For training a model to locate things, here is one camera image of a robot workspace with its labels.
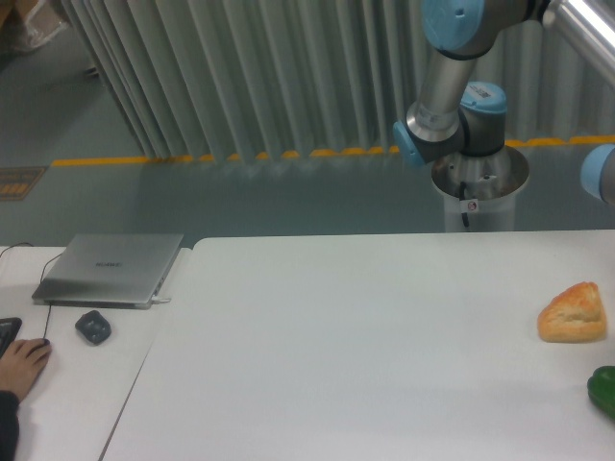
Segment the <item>person's hand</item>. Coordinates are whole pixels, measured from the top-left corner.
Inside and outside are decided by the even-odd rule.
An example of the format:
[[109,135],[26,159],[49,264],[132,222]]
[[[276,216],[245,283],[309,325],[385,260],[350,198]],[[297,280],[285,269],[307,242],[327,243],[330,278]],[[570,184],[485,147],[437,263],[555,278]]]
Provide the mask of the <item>person's hand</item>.
[[1,357],[1,391],[14,393],[23,402],[46,367],[51,344],[42,346],[44,338],[13,341]]

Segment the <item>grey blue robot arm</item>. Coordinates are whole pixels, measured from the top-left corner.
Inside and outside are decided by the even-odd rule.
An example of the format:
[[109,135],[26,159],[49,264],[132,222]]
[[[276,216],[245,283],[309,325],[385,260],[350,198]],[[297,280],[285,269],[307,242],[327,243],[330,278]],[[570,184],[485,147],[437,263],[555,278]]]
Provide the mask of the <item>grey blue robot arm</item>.
[[614,13],[599,1],[425,1],[425,36],[435,53],[419,97],[393,126],[412,165],[463,212],[520,190],[526,159],[504,145],[507,100],[497,85],[470,79],[499,33],[528,20],[558,31],[609,82],[614,80]]

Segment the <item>dark sleeved forearm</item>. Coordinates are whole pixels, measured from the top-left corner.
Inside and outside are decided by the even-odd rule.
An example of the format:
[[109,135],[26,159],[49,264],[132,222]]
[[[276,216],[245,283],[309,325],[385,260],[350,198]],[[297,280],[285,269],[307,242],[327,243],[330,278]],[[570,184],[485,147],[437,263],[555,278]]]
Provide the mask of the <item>dark sleeved forearm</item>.
[[19,439],[19,400],[9,391],[1,392],[1,460],[12,461]]

